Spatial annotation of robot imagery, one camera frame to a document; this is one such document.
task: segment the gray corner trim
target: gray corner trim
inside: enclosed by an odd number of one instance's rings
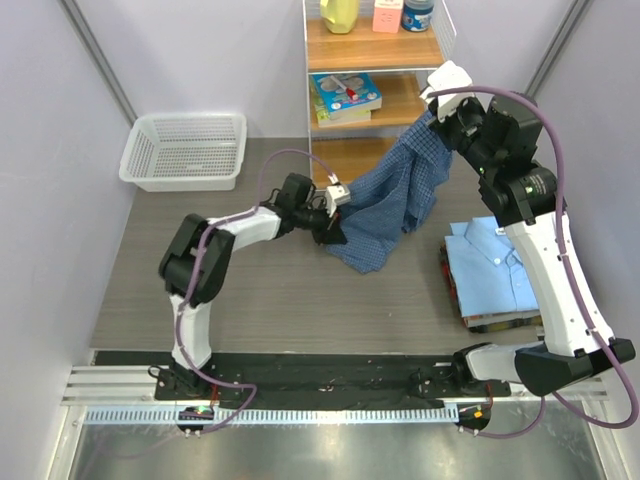
[[[120,82],[118,81],[118,77],[116,77],[111,65],[109,65],[107,58],[102,52],[102,49],[100,48],[96,37],[94,37],[87,20],[84,18],[80,7],[78,7],[76,0],[58,0],[58,3],[60,3],[60,6],[67,15],[69,23],[71,23],[71,26],[78,34],[80,41],[87,49],[87,53],[98,69],[98,72],[107,85],[107,88],[113,95],[113,98],[122,111],[122,114],[129,122],[129,125],[133,125],[133,122],[136,121],[138,115],[136,115],[135,110],[131,106],[127,95],[122,89],[122,85],[120,85]]]
[[[592,0],[573,0],[525,90],[528,96],[536,97],[591,3]]]

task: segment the blue book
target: blue book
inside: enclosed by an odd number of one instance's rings
[[[332,120],[382,107],[380,90],[366,73],[311,75],[311,78]],[[340,84],[355,96],[350,97]]]

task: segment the wooden floor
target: wooden floor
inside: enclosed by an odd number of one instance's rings
[[[157,268],[182,218],[249,208],[262,161],[306,140],[250,140],[232,192],[139,191],[99,315],[92,346],[170,350],[172,312]],[[305,158],[286,155],[266,175],[263,198],[287,173],[309,174]],[[360,275],[296,231],[237,251],[214,300],[211,342],[218,351],[307,353],[451,353],[473,343],[535,339],[520,329],[473,335],[456,318],[437,260],[449,222],[487,211],[477,178],[462,159],[439,188],[426,224],[405,236],[381,272]]]

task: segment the blue container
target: blue container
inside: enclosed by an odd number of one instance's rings
[[[402,28],[410,32],[424,32],[431,24],[434,0],[404,0]]]

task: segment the white laundry basket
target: white laundry basket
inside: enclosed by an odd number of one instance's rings
[[[147,192],[233,190],[246,140],[243,115],[145,115],[129,134],[120,178]]]

